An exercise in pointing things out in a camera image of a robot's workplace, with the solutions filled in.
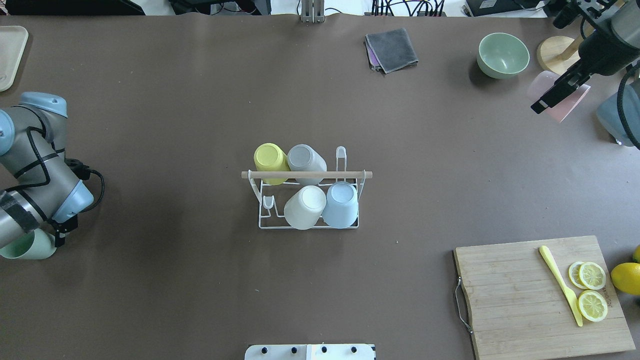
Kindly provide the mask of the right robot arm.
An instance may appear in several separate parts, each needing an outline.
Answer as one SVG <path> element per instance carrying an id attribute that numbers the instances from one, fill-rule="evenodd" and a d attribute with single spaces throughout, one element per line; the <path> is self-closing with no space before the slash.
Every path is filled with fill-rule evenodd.
<path id="1" fill-rule="evenodd" d="M 568 0 L 553 25 L 564 28 L 581 17 L 594 32 L 578 46 L 579 59 L 531 105 L 541 114 L 576 92 L 592 75 L 611 76 L 629 68 L 617 93 L 596 111 L 602 126 L 624 146 L 639 147 L 639 94 L 627 84 L 639 71 L 640 9 L 637 0 L 627 0 L 615 7 L 614 0 Z"/>

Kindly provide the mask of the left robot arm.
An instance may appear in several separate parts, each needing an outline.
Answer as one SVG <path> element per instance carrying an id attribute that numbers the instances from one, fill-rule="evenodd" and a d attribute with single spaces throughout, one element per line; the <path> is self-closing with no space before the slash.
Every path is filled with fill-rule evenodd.
<path id="1" fill-rule="evenodd" d="M 78 214 L 105 196 L 105 178 L 78 159 L 66 157 L 67 101 L 27 91 L 19 103 L 0 111 L 0 162 L 17 180 L 1 191 L 0 243 L 50 224 L 54 246 L 78 227 Z"/>

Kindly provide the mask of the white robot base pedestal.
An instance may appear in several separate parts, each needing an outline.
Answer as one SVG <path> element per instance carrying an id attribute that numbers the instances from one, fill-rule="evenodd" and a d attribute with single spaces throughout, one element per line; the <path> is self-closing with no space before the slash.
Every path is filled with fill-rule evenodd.
<path id="1" fill-rule="evenodd" d="M 244 354 L 245 360 L 375 360 L 374 344 L 254 344 Z"/>

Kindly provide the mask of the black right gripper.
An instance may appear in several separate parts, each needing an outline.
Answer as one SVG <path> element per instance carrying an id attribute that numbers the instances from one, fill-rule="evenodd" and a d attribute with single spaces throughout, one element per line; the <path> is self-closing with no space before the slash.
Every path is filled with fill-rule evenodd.
<path id="1" fill-rule="evenodd" d="M 637 0 L 615 7 L 614 0 L 577 0 L 579 13 L 593 27 L 578 48 L 580 59 L 530 105 L 536 114 L 555 107 L 574 93 L 592 75 L 611 76 L 634 60 L 640 52 L 640 9 Z"/>

